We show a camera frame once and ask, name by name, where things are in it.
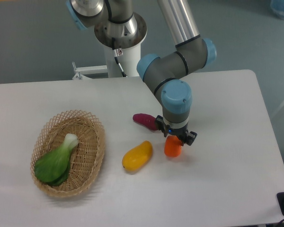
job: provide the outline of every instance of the metal arm tube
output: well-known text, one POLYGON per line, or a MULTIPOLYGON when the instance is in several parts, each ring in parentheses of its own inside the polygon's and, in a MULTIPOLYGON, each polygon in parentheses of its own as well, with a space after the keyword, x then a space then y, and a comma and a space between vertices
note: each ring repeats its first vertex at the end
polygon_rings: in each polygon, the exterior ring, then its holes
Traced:
POLYGON ((158 0, 175 45, 199 34, 187 0, 158 0))
POLYGON ((103 9, 103 0, 71 0, 74 10, 82 16, 93 17, 103 9))

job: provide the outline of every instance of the white stem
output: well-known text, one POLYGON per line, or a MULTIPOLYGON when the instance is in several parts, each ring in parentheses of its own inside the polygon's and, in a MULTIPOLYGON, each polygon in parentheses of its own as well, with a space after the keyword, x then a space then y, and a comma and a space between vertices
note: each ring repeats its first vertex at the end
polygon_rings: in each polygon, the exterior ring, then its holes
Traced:
POLYGON ((78 137, 74 134, 66 134, 63 145, 65 147, 68 147, 68 149, 72 150, 75 146, 77 146, 79 143, 78 137))

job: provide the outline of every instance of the blue joint cap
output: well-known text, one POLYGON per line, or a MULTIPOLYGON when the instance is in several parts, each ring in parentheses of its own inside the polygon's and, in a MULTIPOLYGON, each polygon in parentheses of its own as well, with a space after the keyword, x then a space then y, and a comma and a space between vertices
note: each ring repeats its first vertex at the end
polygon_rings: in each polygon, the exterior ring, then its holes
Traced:
POLYGON ((205 38, 203 39, 206 46, 207 46, 207 60, 206 60, 206 64, 205 65, 208 65, 210 63, 212 63, 216 57, 217 57, 217 50, 216 50, 216 47, 215 45, 213 44, 213 42, 208 39, 208 38, 205 38))
POLYGON ((161 92, 163 106, 174 114, 183 114, 190 110, 193 102, 191 88, 188 83, 179 79, 167 82, 161 92))
POLYGON ((152 63, 153 60, 157 58, 160 58, 160 57, 156 55, 155 53, 149 53, 140 59, 140 61, 137 64, 137 71, 142 80, 144 78, 144 74, 147 68, 149 67, 149 65, 152 63))
POLYGON ((70 1, 66 1, 66 6, 67 6, 67 9, 68 11, 70 12, 71 14, 71 17, 72 19, 74 20, 77 28, 80 30, 80 31, 83 31, 83 30, 86 30, 87 28, 82 24, 82 22, 79 20, 79 18, 77 17, 76 13, 74 12, 74 10, 72 9, 71 7, 71 3, 70 1))

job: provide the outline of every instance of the green leaf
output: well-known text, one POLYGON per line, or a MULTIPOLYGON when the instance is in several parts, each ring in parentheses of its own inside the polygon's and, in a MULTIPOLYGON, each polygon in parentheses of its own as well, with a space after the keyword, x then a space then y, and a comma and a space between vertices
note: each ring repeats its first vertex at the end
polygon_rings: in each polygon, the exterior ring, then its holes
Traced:
POLYGON ((67 180, 68 176, 69 176, 69 172, 71 169, 71 163, 68 162, 67 168, 65 170, 65 172, 63 173, 62 176, 60 176, 58 179, 47 183, 49 186, 59 186, 60 184, 62 184, 64 181, 67 180))

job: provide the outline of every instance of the wicker basket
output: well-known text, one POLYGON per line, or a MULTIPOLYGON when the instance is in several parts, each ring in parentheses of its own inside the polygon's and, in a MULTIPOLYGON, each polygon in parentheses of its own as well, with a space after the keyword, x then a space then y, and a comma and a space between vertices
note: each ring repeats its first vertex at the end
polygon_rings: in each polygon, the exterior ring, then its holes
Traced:
POLYGON ((31 174, 37 187, 49 196, 70 197, 88 189, 96 179, 105 150, 105 133, 101 122, 85 111, 67 111, 52 118, 42 129, 31 160, 31 174), (36 161, 57 148, 67 133, 77 135, 79 144, 71 154, 68 179, 59 186, 49 186, 34 174, 36 161))

